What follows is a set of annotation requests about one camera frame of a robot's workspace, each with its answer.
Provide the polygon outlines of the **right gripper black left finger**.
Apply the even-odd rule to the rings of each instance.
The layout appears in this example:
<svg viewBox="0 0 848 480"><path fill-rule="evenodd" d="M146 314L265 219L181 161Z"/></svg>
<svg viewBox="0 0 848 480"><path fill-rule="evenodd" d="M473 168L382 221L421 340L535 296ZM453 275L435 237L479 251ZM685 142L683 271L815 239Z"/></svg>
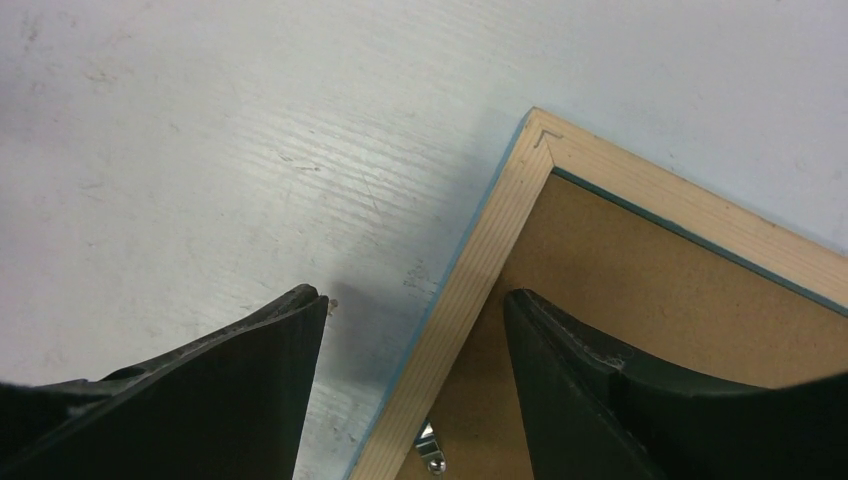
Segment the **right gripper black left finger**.
<svg viewBox="0 0 848 480"><path fill-rule="evenodd" d="M1 387L5 479L289 479L329 300L299 285L98 380Z"/></svg>

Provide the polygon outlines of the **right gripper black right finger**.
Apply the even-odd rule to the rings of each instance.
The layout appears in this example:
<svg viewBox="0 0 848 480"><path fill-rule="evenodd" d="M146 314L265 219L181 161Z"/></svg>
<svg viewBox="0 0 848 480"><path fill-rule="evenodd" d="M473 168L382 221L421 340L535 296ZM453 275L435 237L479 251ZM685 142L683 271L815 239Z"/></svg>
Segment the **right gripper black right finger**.
<svg viewBox="0 0 848 480"><path fill-rule="evenodd" d="M847 377L769 389L703 374L529 289L503 302L538 479L843 479Z"/></svg>

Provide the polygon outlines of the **brown cardboard backing board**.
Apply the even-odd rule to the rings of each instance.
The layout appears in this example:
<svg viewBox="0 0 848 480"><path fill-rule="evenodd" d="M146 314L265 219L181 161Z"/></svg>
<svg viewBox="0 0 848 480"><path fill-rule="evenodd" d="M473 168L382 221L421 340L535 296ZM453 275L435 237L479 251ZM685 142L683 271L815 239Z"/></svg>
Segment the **brown cardboard backing board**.
<svg viewBox="0 0 848 480"><path fill-rule="evenodd" d="M675 364L761 387L847 368L847 318L550 176L430 412L449 479L529 479L502 315L528 288Z"/></svg>

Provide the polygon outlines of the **blue wooden picture frame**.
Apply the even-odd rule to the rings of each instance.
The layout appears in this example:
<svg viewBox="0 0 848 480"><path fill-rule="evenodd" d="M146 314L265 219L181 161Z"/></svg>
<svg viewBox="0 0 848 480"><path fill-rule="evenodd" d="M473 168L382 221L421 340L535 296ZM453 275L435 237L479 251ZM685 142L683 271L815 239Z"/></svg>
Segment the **blue wooden picture frame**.
<svg viewBox="0 0 848 480"><path fill-rule="evenodd" d="M844 256L540 108L530 109L394 374L346 475L392 479L447 378L547 180L622 202L703 247L839 313Z"/></svg>

